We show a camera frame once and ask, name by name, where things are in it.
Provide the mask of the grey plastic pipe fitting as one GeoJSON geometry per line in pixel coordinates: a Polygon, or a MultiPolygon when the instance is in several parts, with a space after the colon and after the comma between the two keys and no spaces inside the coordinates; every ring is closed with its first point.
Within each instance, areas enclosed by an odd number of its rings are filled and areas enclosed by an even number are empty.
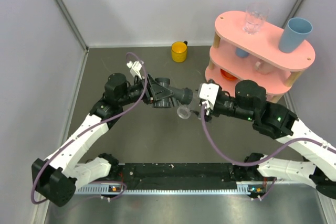
{"type": "Polygon", "coordinates": [[[193,91],[189,88],[175,88],[170,86],[169,78],[155,78],[151,84],[153,107],[158,109],[172,106],[189,105],[193,99],[193,91]]]}

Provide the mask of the clear trap with grey nut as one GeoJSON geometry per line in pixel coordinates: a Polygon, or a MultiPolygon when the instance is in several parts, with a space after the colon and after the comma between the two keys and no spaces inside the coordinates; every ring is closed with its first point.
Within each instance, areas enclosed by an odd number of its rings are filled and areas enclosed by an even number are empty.
{"type": "Polygon", "coordinates": [[[177,114],[180,118],[188,119],[192,114],[199,116],[201,100],[198,97],[198,89],[180,89],[176,91],[175,97],[180,103],[177,109],[177,114]]]}

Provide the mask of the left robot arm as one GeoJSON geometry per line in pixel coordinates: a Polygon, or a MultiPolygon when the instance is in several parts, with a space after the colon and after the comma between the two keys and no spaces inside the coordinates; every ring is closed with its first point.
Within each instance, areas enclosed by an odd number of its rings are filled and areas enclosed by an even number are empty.
{"type": "Polygon", "coordinates": [[[121,73],[110,75],[104,85],[102,98],[94,104],[74,134],[54,153],[33,162],[31,201],[38,204],[35,193],[39,193],[45,200],[63,207],[77,189],[99,178],[116,179],[119,168],[108,154],[101,154],[86,164],[80,164],[79,161],[120,117],[130,111],[125,111],[124,106],[128,105],[132,109],[143,101],[156,108],[169,108],[173,95],[168,78],[135,74],[134,82],[130,84],[121,73]]]}

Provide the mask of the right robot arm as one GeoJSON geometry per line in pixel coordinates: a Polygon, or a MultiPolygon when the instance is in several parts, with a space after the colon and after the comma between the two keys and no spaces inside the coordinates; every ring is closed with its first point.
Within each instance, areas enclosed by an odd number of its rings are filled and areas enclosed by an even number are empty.
{"type": "Polygon", "coordinates": [[[312,132],[294,112],[268,102],[265,88],[243,80],[236,84],[234,97],[213,80],[199,88],[204,133],[216,153],[234,168],[241,169],[252,180],[291,180],[335,199],[335,147],[312,132]],[[255,131],[282,146],[270,155],[253,154],[246,162],[235,161],[219,150],[206,127],[207,119],[220,115],[251,122],[255,131]]]}

